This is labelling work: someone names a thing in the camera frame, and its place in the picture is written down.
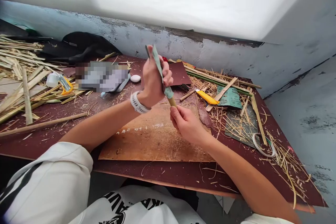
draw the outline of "hand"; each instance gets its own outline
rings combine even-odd
[[[149,58],[145,62],[142,71],[145,87],[143,92],[138,94],[138,100],[145,107],[151,108],[161,101],[165,97],[165,94],[162,90],[161,75],[153,56],[153,46],[148,45],[147,49]],[[172,72],[169,70],[168,62],[164,62],[160,55],[159,59],[162,67],[163,84],[168,87],[174,81],[172,78]]]
[[[201,147],[207,144],[209,134],[190,109],[170,107],[170,120],[188,142]]]

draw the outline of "sleeve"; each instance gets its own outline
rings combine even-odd
[[[81,145],[58,142],[20,169],[0,196],[7,223],[69,223],[88,203],[93,160]]]
[[[259,214],[252,214],[250,217],[247,217],[241,224],[293,224],[288,220],[274,218]]]

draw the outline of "white shirt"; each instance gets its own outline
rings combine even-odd
[[[2,195],[0,207],[26,184],[6,211],[5,220],[13,224],[205,223],[187,202],[173,198],[159,186],[122,187],[87,207],[92,164],[90,154],[80,145],[58,142],[51,146],[10,179],[8,186],[13,188]],[[242,223],[291,222],[253,214]]]

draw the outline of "concrete wall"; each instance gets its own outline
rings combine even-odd
[[[214,71],[224,69],[230,74],[251,78],[263,87],[260,94],[266,97],[336,51],[336,29],[332,26],[336,1],[312,0],[318,3],[314,8],[310,8],[310,1],[300,0],[300,4],[295,5],[276,26],[279,32],[272,30],[270,33],[272,38],[281,38],[285,43],[264,43],[258,48],[190,31],[9,1],[1,1],[0,18],[56,39],[74,31],[98,34],[124,54],[136,57],[146,57],[144,45],[155,43],[165,57],[181,58],[197,67]],[[309,9],[308,14],[302,13],[302,6]]]
[[[265,100],[329,205],[303,223],[336,222],[336,57],[293,80]]]

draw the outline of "left hand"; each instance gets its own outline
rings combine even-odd
[[[159,101],[161,101],[165,94],[162,90],[162,79],[159,70],[156,66],[154,56],[153,56],[153,46],[147,46],[149,58],[143,66],[143,82],[145,87],[142,93],[138,94],[139,102],[147,108],[153,107]],[[168,87],[173,83],[172,72],[169,70],[168,62],[164,62],[162,57],[159,55],[163,84]]]

